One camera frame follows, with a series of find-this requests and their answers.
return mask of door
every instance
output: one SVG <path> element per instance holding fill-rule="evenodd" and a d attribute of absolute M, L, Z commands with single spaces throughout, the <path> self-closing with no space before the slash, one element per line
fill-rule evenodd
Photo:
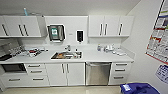
<path fill-rule="evenodd" d="M 4 16 L 4 19 L 11 36 L 20 37 L 26 35 L 23 31 L 21 19 L 19 16 Z"/>
<path fill-rule="evenodd" d="M 30 37 L 41 36 L 36 16 L 21 16 L 21 21 L 26 36 Z"/>
<path fill-rule="evenodd" d="M 116 36 L 118 33 L 118 24 L 120 16 L 105 16 L 103 36 Z"/>
<path fill-rule="evenodd" d="M 64 64 L 46 64 L 50 86 L 67 86 L 65 68 Z"/>
<path fill-rule="evenodd" d="M 104 30 L 104 16 L 89 16 L 89 37 L 101 37 Z"/>
<path fill-rule="evenodd" d="M 10 36 L 3 16 L 0 16 L 0 37 Z"/>
<path fill-rule="evenodd" d="M 118 35 L 129 36 L 131 33 L 133 20 L 133 16 L 121 16 Z"/>
<path fill-rule="evenodd" d="M 85 63 L 67 64 L 68 86 L 85 85 Z"/>

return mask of dishwasher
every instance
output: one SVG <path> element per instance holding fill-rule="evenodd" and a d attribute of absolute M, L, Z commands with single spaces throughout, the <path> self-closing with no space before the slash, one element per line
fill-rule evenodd
<path fill-rule="evenodd" d="M 111 62 L 86 62 L 86 85 L 108 85 Z"/>

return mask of tap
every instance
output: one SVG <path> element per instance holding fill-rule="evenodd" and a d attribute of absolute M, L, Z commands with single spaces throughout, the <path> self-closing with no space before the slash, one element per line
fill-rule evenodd
<path fill-rule="evenodd" d="M 65 49 L 67 49 L 68 51 L 71 51 L 71 46 L 67 45 L 67 47 Z"/>

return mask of sink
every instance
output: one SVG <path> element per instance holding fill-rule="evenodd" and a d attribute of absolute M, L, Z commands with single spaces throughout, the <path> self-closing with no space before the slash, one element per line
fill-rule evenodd
<path fill-rule="evenodd" d="M 51 59 L 79 59 L 82 52 L 56 52 Z"/>

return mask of floor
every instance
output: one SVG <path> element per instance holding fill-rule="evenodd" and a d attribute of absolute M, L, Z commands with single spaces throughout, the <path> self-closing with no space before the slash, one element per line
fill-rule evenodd
<path fill-rule="evenodd" d="M 1 94 L 120 94 L 119 86 L 8 88 Z"/>

